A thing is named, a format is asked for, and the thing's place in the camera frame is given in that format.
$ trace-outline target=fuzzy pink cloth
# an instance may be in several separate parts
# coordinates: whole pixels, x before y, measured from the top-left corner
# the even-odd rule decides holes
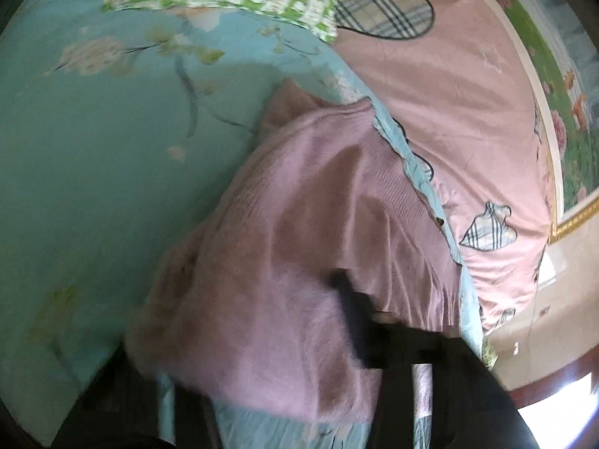
[[[380,374],[352,357],[333,268],[409,325],[457,335],[460,265],[373,118],[368,99],[280,87],[270,134],[128,331],[142,372],[277,415],[369,420]]]

